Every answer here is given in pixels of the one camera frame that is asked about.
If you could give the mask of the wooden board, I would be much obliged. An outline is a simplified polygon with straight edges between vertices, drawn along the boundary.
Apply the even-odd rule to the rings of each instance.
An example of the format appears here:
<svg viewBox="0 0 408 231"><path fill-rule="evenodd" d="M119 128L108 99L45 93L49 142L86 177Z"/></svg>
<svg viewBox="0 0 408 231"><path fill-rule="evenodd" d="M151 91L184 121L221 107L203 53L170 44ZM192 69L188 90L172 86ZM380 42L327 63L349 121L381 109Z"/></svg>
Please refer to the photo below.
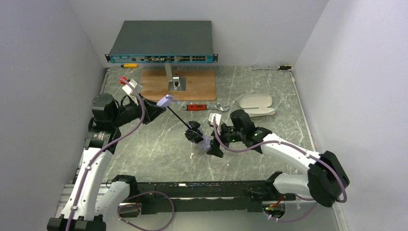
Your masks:
<svg viewBox="0 0 408 231"><path fill-rule="evenodd" d="M170 80L164 70L144 70L141 73L141 95L158 101L169 94L180 101L215 101L216 75L212 70L176 70Z"/></svg>

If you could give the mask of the red adjustable wrench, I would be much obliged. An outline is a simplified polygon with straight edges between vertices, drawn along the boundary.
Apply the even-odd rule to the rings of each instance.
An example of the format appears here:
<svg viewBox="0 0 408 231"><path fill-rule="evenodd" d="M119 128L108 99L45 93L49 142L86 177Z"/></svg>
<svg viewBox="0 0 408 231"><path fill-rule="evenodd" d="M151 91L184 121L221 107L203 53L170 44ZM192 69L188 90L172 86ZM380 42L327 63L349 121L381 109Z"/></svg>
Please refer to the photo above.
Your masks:
<svg viewBox="0 0 408 231"><path fill-rule="evenodd" d="M208 105L208 104L187 104L182 106L182 110L184 111L205 111L205 110L218 110L222 112L227 112L230 109L230 106L222 106L221 104L217 103L216 105Z"/></svg>

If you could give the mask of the yellow black handled wrench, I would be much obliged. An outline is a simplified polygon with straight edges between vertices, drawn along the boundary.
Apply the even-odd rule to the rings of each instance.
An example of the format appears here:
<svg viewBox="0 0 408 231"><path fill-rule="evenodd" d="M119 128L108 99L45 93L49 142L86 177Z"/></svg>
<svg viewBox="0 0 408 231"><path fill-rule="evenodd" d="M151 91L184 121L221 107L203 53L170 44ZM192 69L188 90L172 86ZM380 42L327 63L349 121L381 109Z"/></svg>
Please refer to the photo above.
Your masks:
<svg viewBox="0 0 408 231"><path fill-rule="evenodd" d="M256 71L256 70L273 70L273 71L281 71L281 72L291 71L293 69L291 65L279 65L277 67L251 66L250 68L251 68L252 71Z"/></svg>

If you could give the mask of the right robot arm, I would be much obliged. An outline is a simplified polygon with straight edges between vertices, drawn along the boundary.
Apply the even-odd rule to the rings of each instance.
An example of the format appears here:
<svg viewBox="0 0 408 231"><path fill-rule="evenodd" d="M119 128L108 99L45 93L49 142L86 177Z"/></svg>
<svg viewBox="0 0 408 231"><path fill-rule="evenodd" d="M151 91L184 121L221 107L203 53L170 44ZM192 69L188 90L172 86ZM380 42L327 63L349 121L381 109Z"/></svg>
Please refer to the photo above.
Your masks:
<svg viewBox="0 0 408 231"><path fill-rule="evenodd" d="M325 207L347 201L350 180L336 154L319 153L286 141L267 128L257 127L242 109L233 111L230 117L233 125L227 126L221 121L221 114L209 114L208 124L213 131L207 154L222 158L224 148L233 153L255 151L275 157L300 173L273 173L265 181L267 193L309 196Z"/></svg>

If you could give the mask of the network switch rack unit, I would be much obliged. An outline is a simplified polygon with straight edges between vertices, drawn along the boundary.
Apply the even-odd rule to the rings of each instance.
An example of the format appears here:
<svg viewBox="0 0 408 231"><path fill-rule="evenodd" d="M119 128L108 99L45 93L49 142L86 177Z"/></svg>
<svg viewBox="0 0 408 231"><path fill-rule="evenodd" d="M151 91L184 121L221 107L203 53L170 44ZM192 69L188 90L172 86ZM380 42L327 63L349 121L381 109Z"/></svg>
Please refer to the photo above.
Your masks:
<svg viewBox="0 0 408 231"><path fill-rule="evenodd" d="M110 52L112 64L216 63L211 21L124 21Z"/></svg>

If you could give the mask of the purple folding umbrella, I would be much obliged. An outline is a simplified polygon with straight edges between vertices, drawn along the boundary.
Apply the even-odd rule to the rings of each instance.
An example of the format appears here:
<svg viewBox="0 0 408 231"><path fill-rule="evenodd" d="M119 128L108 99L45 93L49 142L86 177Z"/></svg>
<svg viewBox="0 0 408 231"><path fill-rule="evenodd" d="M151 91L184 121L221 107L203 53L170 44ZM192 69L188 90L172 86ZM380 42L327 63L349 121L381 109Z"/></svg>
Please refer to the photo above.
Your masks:
<svg viewBox="0 0 408 231"><path fill-rule="evenodd" d="M180 120L187 128L184 135L188 141L195 143L204 152L208 152L211 149L210 139L203 133L201 124L196 121L184 121L173 109L170 108L172 103L180 103L179 100L173 95L167 94L160 99L156 105L160 107L166 107L170 112Z"/></svg>

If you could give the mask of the metal stand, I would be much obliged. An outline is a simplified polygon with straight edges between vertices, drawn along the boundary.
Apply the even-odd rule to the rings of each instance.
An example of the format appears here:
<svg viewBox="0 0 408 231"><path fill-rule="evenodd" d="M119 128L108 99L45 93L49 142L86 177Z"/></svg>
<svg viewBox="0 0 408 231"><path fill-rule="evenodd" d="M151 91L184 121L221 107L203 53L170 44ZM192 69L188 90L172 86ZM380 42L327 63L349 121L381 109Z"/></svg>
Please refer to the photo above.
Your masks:
<svg viewBox="0 0 408 231"><path fill-rule="evenodd" d="M168 81L168 91L185 91L186 90L186 78L181 77L179 74L173 74L170 63L165 63L166 77Z"/></svg>

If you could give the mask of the beige umbrella case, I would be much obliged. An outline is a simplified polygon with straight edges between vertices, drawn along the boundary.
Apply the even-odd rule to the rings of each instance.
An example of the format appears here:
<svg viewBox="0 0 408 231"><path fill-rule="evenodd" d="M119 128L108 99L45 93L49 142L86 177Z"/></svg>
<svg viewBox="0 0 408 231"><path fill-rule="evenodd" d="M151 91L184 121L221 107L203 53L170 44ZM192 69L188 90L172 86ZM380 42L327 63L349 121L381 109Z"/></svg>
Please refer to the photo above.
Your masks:
<svg viewBox="0 0 408 231"><path fill-rule="evenodd" d="M272 116L276 109L272 107L273 99L268 94L247 94L239 99L239 106L250 117Z"/></svg>

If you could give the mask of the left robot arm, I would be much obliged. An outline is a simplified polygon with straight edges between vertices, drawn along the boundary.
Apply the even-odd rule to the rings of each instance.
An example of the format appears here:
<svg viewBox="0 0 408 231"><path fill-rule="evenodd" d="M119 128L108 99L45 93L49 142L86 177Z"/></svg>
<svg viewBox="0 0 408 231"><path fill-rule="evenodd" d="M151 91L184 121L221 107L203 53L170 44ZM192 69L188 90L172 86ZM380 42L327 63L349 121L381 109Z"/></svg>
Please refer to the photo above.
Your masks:
<svg viewBox="0 0 408 231"><path fill-rule="evenodd" d="M78 177L59 217L49 219L47 230L104 231L108 221L115 217L119 204L139 193L134 176L118 175L107 192L98 197L103 175L118 141L123 138L119 128L136 119L140 124L148 124L166 111L165 107L145 98L140 103L135 103L128 95L126 98L128 104L118 102L109 93L93 99L93 117Z"/></svg>

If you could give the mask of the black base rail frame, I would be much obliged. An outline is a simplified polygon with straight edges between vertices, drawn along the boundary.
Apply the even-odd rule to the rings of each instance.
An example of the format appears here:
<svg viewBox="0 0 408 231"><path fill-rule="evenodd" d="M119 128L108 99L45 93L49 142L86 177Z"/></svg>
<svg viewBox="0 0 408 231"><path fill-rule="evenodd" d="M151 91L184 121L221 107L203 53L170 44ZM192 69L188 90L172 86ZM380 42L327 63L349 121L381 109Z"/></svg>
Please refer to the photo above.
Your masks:
<svg viewBox="0 0 408 231"><path fill-rule="evenodd" d="M114 182L130 185L130 194L123 203L136 203L141 214L161 212L200 212L246 210L265 211L268 216L281 218L285 201L294 201L299 192L281 194L271 179L266 181L202 181L202 182L137 182L134 176L117 175L101 184L100 200L106 193L115 192Z"/></svg>

